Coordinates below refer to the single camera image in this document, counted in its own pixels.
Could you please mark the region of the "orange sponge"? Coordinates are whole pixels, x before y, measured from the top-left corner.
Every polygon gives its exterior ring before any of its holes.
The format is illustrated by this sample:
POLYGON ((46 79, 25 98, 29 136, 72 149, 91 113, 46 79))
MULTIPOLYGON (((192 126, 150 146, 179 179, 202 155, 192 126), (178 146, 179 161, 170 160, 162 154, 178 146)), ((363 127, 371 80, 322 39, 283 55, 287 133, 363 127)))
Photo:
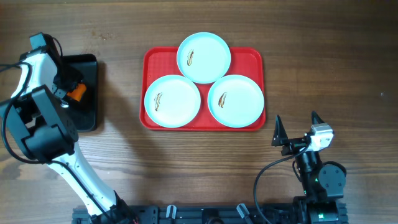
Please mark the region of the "orange sponge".
POLYGON ((80 102, 86 91, 86 85, 84 83, 79 83, 73 91, 67 93, 67 96, 77 102, 80 102))

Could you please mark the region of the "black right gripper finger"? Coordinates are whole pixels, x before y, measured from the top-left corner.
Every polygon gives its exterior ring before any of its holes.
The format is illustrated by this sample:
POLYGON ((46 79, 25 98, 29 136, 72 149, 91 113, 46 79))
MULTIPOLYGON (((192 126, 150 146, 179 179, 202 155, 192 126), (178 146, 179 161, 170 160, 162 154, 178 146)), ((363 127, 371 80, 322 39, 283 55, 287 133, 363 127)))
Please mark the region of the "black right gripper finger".
POLYGON ((288 143, 289 143, 289 138, 284 129, 284 125, 282 123, 280 116, 277 115, 275 118, 275 129, 274 129, 274 135, 272 138, 271 146, 274 147, 283 146, 288 143))
POLYGON ((311 120, 313 125, 325 123, 324 120, 322 120, 321 117, 319 117, 316 111, 312 111, 311 120))

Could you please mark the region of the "red serving tray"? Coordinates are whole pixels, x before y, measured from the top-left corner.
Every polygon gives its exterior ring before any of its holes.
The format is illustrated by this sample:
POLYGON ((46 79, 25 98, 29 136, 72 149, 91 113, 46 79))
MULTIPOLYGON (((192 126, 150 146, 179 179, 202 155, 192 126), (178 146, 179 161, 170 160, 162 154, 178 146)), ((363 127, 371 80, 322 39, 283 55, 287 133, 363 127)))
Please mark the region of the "red serving tray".
MULTIPOLYGON (((158 78, 166 75, 180 75, 177 66, 177 47, 154 47, 148 50, 144 56, 141 105, 139 119, 144 127, 156 131, 166 131, 150 119, 144 107, 144 97, 149 86, 158 78)), ((264 90, 264 68, 261 54, 250 47, 232 47, 231 65, 227 72, 228 75, 243 75, 252 79, 264 90)), ((263 111, 260 117, 243 128, 230 128, 217 122, 211 115, 207 106, 207 96, 210 84, 198 84, 201 94, 201 107, 195 118, 185 126, 174 128, 174 131, 257 131, 261 129, 266 121, 266 113, 263 111)))

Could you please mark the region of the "light blue plate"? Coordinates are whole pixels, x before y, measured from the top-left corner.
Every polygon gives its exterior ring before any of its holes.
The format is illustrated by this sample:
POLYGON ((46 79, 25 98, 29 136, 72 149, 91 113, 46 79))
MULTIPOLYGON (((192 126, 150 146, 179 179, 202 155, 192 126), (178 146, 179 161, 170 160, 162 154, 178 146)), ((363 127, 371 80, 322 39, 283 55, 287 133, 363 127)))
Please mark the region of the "light blue plate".
POLYGON ((179 128, 198 114, 201 96, 197 86, 181 75, 156 79, 144 95, 144 108, 154 123, 164 128, 179 128))
POLYGON ((229 128, 244 128, 263 114, 265 100, 259 85, 243 75, 227 75, 212 84, 207 96, 214 119, 229 128))
POLYGON ((177 67, 194 83, 209 84, 223 77, 231 65, 231 51, 218 35, 198 32, 182 41, 177 50, 177 67))

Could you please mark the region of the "black plastic tray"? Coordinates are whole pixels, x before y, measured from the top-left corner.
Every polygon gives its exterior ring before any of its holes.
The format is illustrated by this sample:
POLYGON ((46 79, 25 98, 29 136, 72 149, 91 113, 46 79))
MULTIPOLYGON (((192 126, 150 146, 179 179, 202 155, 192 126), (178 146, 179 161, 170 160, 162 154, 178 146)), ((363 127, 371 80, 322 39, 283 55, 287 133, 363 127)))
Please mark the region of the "black plastic tray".
POLYGON ((81 133, 97 128, 98 61, 93 54, 69 55, 63 62, 79 75, 76 88, 65 95, 67 115, 81 133))

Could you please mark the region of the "light blue plate back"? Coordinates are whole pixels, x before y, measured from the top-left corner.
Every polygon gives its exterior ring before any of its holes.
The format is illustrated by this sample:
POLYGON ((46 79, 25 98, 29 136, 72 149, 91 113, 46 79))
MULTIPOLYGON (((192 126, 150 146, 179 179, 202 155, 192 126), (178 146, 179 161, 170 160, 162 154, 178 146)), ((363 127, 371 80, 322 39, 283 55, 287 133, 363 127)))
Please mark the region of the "light blue plate back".
POLYGON ((231 51, 218 35, 198 32, 182 41, 177 50, 177 67, 194 83, 209 84, 223 77, 231 65, 231 51))

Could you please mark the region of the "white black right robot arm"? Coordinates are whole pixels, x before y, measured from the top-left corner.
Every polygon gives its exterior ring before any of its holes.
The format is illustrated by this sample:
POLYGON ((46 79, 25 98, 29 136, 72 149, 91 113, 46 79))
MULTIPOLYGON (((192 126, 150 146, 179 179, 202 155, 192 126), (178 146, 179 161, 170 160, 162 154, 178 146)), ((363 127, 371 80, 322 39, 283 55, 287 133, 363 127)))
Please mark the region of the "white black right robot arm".
POLYGON ((348 223, 344 196, 347 171, 334 161, 323 162, 320 151, 330 146, 334 130, 316 112, 312 125, 301 138, 289 138, 280 116, 275 119, 271 145, 281 146, 283 156, 293 156, 304 196, 294 197, 289 209, 289 223, 348 223))

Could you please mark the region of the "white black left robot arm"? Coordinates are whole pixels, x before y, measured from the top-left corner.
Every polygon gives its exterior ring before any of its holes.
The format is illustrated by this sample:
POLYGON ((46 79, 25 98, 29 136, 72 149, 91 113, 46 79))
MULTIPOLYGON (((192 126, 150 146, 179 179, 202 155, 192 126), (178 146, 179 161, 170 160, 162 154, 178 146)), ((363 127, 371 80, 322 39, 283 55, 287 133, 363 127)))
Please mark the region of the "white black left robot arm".
POLYGON ((45 164, 61 175, 86 206, 89 223, 138 223, 139 217, 85 159, 79 133, 96 129, 98 61, 92 54, 65 56, 59 41, 39 32, 15 63, 18 86, 1 103, 1 138, 26 164, 45 164))

